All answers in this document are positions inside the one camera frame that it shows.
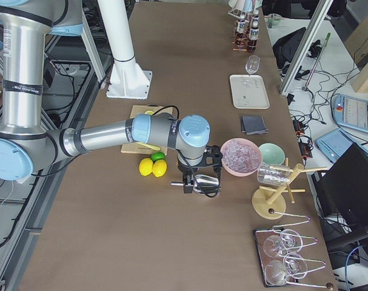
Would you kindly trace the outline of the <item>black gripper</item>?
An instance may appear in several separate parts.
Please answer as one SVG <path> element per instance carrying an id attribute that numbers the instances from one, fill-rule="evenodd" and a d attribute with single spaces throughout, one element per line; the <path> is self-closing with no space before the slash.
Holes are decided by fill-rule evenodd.
<path id="1" fill-rule="evenodd" d="M 182 183 L 184 194 L 191 194 L 195 186 L 194 171 L 191 167 L 178 162 L 178 170 L 182 173 Z"/>

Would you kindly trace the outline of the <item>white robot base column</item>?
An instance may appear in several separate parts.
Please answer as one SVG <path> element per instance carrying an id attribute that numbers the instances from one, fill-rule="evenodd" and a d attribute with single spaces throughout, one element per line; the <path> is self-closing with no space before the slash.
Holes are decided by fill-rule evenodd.
<path id="1" fill-rule="evenodd" d="M 147 99 L 152 72 L 136 62 L 124 1 L 100 0 L 98 5 L 114 60 L 107 97 Z"/>

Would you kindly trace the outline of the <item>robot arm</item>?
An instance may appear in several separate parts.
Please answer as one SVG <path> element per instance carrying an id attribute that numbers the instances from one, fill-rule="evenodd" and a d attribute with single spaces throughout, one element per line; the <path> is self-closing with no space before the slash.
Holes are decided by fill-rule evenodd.
<path id="1" fill-rule="evenodd" d="M 178 152 L 184 192 L 205 166 L 210 125 L 199 115 L 140 113 L 113 124 L 75 130 L 41 126 L 44 46 L 48 34 L 82 33 L 81 1 L 0 1 L 4 27 L 0 178 L 15 181 L 92 150 L 143 142 Z"/>

